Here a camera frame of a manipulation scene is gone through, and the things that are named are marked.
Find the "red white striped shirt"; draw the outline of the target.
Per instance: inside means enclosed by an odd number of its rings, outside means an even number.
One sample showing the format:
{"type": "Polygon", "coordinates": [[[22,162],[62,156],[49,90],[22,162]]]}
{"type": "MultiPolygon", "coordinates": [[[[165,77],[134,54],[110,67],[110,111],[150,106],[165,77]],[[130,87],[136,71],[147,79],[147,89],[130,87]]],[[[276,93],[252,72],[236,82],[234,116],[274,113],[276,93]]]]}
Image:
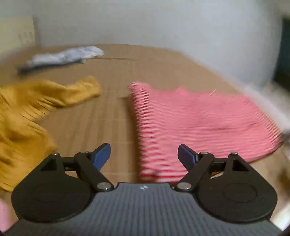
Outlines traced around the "red white striped shirt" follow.
{"type": "Polygon", "coordinates": [[[140,176],[145,181],[178,182],[186,175],[177,158],[181,144],[221,158],[236,151],[253,162],[283,143],[276,123],[244,95],[159,90],[138,82],[128,88],[137,121],[140,176]]]}

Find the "yellow striped shirt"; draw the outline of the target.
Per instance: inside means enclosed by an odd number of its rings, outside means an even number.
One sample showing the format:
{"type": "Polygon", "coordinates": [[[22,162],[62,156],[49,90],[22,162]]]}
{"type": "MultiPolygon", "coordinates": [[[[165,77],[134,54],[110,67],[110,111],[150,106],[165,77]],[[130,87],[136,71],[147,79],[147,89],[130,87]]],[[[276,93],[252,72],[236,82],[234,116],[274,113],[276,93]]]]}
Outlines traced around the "yellow striped shirt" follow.
{"type": "Polygon", "coordinates": [[[57,149],[37,122],[52,110],[101,94],[93,76],[67,86],[32,80],[1,87],[1,189],[11,192],[30,171],[57,149]]]}

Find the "pink garment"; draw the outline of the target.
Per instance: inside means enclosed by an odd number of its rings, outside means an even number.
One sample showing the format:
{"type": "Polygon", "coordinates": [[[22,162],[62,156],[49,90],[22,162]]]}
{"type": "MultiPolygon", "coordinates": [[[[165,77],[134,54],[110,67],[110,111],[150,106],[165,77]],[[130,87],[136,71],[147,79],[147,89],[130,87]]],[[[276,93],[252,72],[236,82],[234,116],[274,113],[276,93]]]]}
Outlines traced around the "pink garment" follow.
{"type": "Polygon", "coordinates": [[[0,228],[1,231],[8,230],[13,223],[13,215],[12,215],[11,206],[6,203],[3,199],[0,201],[0,228]]]}

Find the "light blue white garment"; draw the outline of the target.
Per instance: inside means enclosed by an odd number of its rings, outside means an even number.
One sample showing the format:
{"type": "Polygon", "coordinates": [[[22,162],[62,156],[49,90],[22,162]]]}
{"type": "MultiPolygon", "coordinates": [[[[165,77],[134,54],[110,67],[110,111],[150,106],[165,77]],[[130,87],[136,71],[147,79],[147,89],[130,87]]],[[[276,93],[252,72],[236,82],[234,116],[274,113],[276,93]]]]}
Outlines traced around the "light blue white garment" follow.
{"type": "Polygon", "coordinates": [[[30,68],[38,66],[65,65],[103,56],[104,51],[95,46],[75,47],[57,53],[37,54],[26,62],[30,68]]]}

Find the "dark navy garment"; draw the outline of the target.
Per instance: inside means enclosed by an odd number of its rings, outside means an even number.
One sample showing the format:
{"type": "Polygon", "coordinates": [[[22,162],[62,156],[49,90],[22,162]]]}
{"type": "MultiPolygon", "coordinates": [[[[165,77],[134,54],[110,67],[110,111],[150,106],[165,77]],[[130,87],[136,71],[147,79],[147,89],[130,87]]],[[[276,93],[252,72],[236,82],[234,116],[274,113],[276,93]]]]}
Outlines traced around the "dark navy garment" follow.
{"type": "Polygon", "coordinates": [[[23,65],[17,68],[17,74],[18,75],[26,75],[29,73],[32,73],[33,71],[42,70],[42,69],[48,69],[48,68],[56,68],[56,67],[63,67],[63,66],[69,66],[72,64],[83,64],[86,62],[86,59],[80,59],[74,62],[68,62],[64,64],[40,64],[40,65],[23,65]]]}

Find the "dark teal curtain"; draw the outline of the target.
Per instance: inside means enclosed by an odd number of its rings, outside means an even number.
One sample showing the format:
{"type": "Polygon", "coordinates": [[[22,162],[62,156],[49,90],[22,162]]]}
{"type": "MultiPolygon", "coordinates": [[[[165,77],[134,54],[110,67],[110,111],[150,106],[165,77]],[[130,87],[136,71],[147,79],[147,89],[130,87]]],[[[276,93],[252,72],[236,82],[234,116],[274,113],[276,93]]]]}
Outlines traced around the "dark teal curtain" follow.
{"type": "Polygon", "coordinates": [[[290,24],[289,16],[283,17],[283,30],[279,57],[276,64],[274,81],[289,91],[289,53],[290,53],[290,24]]]}

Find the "beige bed headboard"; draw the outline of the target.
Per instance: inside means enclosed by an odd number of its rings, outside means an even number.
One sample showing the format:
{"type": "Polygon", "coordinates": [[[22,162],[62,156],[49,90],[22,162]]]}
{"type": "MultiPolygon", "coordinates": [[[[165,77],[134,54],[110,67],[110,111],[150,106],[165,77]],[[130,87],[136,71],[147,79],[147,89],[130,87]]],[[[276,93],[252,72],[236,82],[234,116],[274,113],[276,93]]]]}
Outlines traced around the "beige bed headboard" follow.
{"type": "Polygon", "coordinates": [[[1,18],[0,27],[1,56],[37,44],[32,16],[1,18]]]}

